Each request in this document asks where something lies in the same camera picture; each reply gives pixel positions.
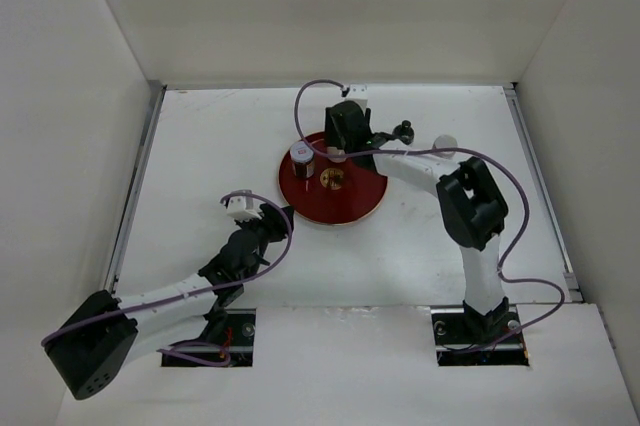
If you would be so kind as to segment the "dark sauce jar white lid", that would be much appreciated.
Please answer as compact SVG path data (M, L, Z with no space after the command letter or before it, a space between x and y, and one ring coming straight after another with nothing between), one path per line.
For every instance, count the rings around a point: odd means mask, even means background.
M290 147L289 157L297 179L307 180L313 176L314 152L304 141L298 141Z

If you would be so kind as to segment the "black cap pepper bottle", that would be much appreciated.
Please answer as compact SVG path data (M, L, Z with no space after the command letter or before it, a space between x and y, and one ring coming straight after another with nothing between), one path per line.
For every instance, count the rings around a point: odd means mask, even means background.
M392 134L405 145L411 145L414 142L415 132L409 120L403 120L399 125L395 126Z

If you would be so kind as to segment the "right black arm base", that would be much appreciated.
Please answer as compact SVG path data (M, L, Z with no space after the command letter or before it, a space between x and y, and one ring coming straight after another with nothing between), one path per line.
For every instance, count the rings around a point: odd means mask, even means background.
M517 308L505 298L497 311L481 316L470 307L433 308L436 361L441 367L529 366Z

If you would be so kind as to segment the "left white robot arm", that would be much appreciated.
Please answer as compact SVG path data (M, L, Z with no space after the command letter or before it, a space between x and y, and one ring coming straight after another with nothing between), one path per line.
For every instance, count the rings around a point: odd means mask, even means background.
M152 352L184 358L183 348L214 344L224 333L226 309L246 283L270 272L265 253L290 245L295 209L263 201L258 209L229 198L236 223L219 252L196 273L153 291L118 297L107 290L89 295L42 347L72 396L101 392L135 359Z

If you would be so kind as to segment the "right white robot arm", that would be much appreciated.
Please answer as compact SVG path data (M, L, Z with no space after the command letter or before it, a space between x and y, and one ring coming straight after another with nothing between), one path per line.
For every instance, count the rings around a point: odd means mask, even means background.
M327 152L348 154L356 166L399 179L438 200L444 228L462 255L464 330L475 341L489 340L509 307L498 275L508 206L491 172L476 156L462 162L448 154L417 156L411 147L415 133L410 121L390 133L375 133L370 116L370 109L354 101L326 108Z

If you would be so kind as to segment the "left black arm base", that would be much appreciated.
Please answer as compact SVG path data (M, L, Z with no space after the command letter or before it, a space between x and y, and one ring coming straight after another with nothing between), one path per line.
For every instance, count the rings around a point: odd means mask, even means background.
M208 317L203 332L161 353L162 368L246 368L253 365L255 308L226 308Z

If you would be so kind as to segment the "red round tray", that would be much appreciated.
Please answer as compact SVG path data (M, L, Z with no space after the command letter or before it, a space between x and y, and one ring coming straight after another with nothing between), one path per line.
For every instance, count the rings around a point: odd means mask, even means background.
M313 176L297 179L289 150L279 166L278 187L285 202L306 220L331 226L353 224L382 203L387 178L356 166L350 159L337 163L314 153Z

